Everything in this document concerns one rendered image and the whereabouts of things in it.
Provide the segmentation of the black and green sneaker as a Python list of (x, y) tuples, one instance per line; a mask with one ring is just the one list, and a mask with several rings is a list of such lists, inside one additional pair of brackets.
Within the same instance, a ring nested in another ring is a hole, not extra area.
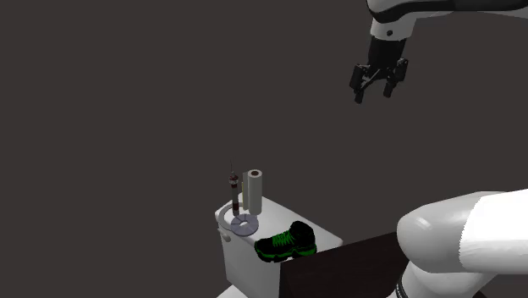
[(316, 254), (316, 237), (307, 223), (294, 221), (284, 232), (256, 241), (254, 250), (263, 262), (283, 262)]

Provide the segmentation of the dark red syringe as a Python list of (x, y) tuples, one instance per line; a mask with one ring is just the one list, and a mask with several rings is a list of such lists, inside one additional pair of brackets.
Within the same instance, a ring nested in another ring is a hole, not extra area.
[(231, 185), (232, 213), (235, 217), (237, 217), (239, 215), (239, 199), (238, 199), (239, 177), (237, 176), (237, 174), (234, 172), (232, 168), (231, 168), (228, 182)]

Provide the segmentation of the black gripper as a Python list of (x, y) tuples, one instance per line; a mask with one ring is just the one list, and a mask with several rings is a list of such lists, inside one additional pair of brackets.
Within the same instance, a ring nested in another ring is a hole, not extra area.
[(356, 64), (350, 78), (349, 87), (355, 94), (355, 102), (363, 102), (365, 89), (377, 79), (380, 70), (387, 70), (386, 85), (383, 95), (392, 96), (394, 88), (403, 82), (409, 60), (402, 58), (406, 39), (386, 41), (373, 36), (368, 51), (367, 65)]

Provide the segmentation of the white paper towel roll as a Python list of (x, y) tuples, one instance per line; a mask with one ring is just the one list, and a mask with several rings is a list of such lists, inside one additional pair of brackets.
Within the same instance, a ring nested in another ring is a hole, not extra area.
[(243, 174), (244, 209), (252, 215), (261, 214), (262, 210), (263, 172), (252, 169)]

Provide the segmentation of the grey flat disc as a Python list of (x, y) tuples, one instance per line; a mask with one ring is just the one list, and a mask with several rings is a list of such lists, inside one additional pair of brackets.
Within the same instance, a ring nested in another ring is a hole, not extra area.
[(234, 217), (230, 223), (230, 230), (237, 236), (248, 237), (259, 229), (257, 216), (241, 213)]

